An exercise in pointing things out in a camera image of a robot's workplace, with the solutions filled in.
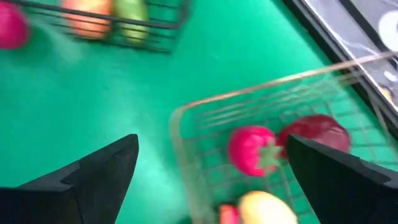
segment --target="green fruit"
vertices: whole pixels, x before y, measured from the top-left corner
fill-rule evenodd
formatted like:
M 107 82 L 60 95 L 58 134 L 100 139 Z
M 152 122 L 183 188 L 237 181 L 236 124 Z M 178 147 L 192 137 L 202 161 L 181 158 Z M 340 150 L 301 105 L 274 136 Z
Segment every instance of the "green fruit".
M 116 0 L 116 14 L 126 19 L 148 21 L 144 0 Z M 133 44 L 141 44 L 148 36 L 148 27 L 121 23 L 123 34 Z

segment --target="yellow fruit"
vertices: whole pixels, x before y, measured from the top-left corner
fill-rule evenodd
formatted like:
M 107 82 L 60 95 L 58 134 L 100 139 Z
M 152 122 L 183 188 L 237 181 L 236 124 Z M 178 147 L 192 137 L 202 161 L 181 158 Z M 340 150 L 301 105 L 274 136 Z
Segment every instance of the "yellow fruit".
M 244 224 L 297 224 L 297 217 L 281 199 L 262 191 L 252 191 L 239 202 Z

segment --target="toy fruit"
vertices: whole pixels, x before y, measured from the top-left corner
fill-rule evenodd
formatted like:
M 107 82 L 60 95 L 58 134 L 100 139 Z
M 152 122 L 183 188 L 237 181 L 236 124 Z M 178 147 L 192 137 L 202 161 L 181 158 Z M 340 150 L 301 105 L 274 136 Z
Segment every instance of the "toy fruit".
M 315 114 L 294 121 L 279 133 L 278 145 L 285 146 L 290 134 L 297 134 L 345 153 L 349 153 L 351 147 L 347 130 L 328 115 Z M 288 159 L 285 149 L 282 150 L 281 155 Z
M 233 205 L 221 205 L 220 224 L 239 224 L 238 209 Z
M 262 191 L 241 197 L 239 214 L 243 224 L 297 224 L 297 217 L 281 199 Z
M 275 135 L 262 126 L 245 126 L 235 130 L 229 139 L 228 155 L 232 164 L 250 176 L 262 177 L 279 165 Z
M 110 15 L 112 10 L 111 0 L 63 0 L 62 7 L 103 15 Z M 106 19 L 75 14 L 66 14 L 65 17 L 69 19 L 75 34 L 87 39 L 102 39 L 111 27 L 110 21 Z
M 144 0 L 115 0 L 116 14 L 119 17 L 136 21 L 148 21 L 148 12 Z M 133 44 L 142 44 L 148 36 L 148 27 L 120 23 L 122 32 Z
M 0 2 L 0 49 L 17 49 L 29 38 L 29 26 L 19 8 Z

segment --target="metal wire basket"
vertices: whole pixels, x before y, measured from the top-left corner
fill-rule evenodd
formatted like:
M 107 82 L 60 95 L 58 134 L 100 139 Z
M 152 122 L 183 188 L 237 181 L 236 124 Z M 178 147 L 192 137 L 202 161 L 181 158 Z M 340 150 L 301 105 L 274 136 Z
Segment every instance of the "metal wire basket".
M 40 16 L 41 19 L 60 29 L 61 32 L 72 35 L 78 39 L 95 41 L 99 43 L 117 45 L 119 47 L 130 47 L 135 49 L 147 49 L 155 52 L 170 53 L 178 42 L 180 31 L 188 18 L 190 0 L 151 0 L 146 1 L 149 14 L 148 21 L 137 21 L 118 16 L 106 16 L 90 12 L 76 11 L 61 7 L 62 0 L 7 0 L 19 4 L 30 15 Z M 89 21 L 88 19 L 74 19 L 67 17 L 67 14 L 86 16 L 86 18 L 98 18 L 109 21 L 111 32 L 107 31 L 105 38 L 100 40 L 90 40 L 79 35 L 76 30 L 85 32 L 103 32 L 98 30 L 82 29 L 73 27 L 70 21 L 87 22 L 99 26 L 108 26 L 104 22 Z M 139 25 L 147 27 L 145 29 L 134 29 L 127 25 Z M 146 33 L 145 38 L 127 35 L 124 31 L 131 30 Z M 140 44 L 135 44 L 131 40 L 136 40 Z
M 278 133 L 301 116 L 328 114 L 350 133 L 354 155 L 398 170 L 397 144 L 381 114 L 381 101 L 369 93 L 370 108 L 352 88 L 366 76 L 358 68 L 366 64 L 377 69 L 378 60 L 393 55 L 388 52 L 311 70 L 177 109 L 170 134 L 193 223 L 218 223 L 217 206 L 234 203 L 250 190 L 265 190 L 284 200 L 299 223 L 319 223 L 288 162 L 263 178 L 247 177 L 229 163 L 227 141 L 240 126 L 260 124 Z

